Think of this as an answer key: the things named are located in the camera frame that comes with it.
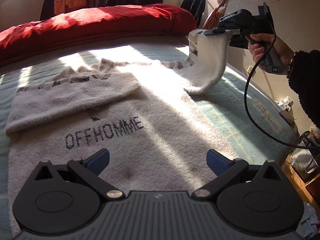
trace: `wall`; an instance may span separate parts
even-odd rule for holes
[[[230,0],[226,15],[239,9],[247,9],[257,15],[257,6],[263,2],[266,2],[271,10],[277,35],[293,51],[320,50],[320,0]],[[249,65],[254,65],[248,50],[231,47],[228,51],[228,62],[245,74]],[[257,69],[253,81],[276,101],[288,95],[292,98],[292,111],[296,115],[300,133],[314,126],[301,108],[298,95],[290,89],[285,76],[268,74]]]
[[[44,0],[5,0],[0,3],[0,31],[40,19]]]

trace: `human hand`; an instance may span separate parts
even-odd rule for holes
[[[251,34],[250,36],[255,41],[267,41],[270,43],[273,41],[273,34],[258,33],[258,34]],[[289,63],[292,59],[294,52],[278,36],[276,38],[275,44],[273,45],[273,48],[276,50],[283,67],[287,70],[289,68]],[[252,55],[253,60],[256,63],[265,52],[265,49],[263,47],[260,47],[258,44],[251,44],[251,42],[248,42],[248,49]]]

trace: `orange curtain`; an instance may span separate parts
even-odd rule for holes
[[[205,23],[202,26],[203,29],[210,30],[218,26],[220,18],[224,16],[228,1],[229,0],[217,0],[218,6],[213,9],[208,18],[205,20]]]

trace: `bed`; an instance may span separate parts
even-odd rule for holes
[[[188,38],[181,36],[127,37],[109,41],[97,41],[59,49],[37,55],[0,69],[0,233],[2,239],[11,239],[7,199],[9,138],[4,133],[10,105],[19,87],[40,84],[59,73],[64,67],[90,66],[101,58],[113,61],[149,62],[152,60],[185,60],[189,55]],[[236,156],[249,164],[263,164],[274,159],[281,165],[291,149],[275,143],[260,133],[244,111],[243,91],[246,77],[227,64],[222,79],[204,95],[192,96],[197,106],[208,117],[234,149]],[[289,126],[280,116],[281,109],[274,101],[251,84],[248,105],[252,117],[271,135],[289,143],[299,138],[295,124]],[[274,123],[281,126],[277,134],[261,114],[268,110]]]

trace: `red blanket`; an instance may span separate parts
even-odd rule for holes
[[[0,33],[0,66],[56,49],[130,36],[188,35],[193,16],[174,5],[81,9]]]

